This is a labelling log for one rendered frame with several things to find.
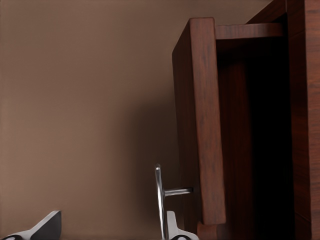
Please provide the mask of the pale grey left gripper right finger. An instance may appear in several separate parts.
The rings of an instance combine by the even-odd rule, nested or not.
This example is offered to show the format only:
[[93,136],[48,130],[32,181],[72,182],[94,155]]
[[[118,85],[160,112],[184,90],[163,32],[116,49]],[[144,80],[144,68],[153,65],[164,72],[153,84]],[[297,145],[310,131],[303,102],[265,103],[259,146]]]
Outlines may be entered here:
[[167,211],[166,214],[168,240],[199,240],[196,234],[178,228],[174,211]]

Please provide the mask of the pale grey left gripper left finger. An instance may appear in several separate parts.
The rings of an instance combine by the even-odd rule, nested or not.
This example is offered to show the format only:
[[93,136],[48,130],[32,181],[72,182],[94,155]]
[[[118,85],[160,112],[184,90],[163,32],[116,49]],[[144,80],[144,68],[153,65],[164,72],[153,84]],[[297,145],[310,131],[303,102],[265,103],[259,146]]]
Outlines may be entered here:
[[54,210],[34,227],[12,233],[1,240],[60,240],[62,233],[62,212]]

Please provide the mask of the silver drawer handle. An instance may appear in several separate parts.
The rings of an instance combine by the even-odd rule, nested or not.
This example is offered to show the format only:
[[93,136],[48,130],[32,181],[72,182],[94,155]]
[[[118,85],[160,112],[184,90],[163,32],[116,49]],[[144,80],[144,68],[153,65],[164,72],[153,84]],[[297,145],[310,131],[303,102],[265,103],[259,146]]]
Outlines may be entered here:
[[154,171],[155,171],[161,239],[166,240],[167,239],[167,214],[165,213],[165,198],[169,196],[190,194],[194,190],[192,187],[164,189],[163,182],[162,182],[162,170],[161,170],[161,165],[159,163],[155,164]]

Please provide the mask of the dark wooden drawer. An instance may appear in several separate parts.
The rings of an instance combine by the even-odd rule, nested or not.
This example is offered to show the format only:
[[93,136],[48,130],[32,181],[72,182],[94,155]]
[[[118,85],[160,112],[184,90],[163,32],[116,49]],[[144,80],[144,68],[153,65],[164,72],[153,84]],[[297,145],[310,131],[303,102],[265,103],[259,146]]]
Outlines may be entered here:
[[253,98],[247,60],[269,57],[281,23],[192,18],[172,52],[185,230],[199,240],[257,240]]

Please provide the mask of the dark wooden cabinet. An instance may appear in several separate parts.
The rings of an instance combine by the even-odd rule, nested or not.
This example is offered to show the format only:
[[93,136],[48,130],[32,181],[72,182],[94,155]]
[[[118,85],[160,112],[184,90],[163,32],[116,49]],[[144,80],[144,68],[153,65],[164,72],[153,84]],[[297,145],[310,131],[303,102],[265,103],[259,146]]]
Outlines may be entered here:
[[286,15],[295,237],[320,240],[320,0],[272,0],[249,20]]

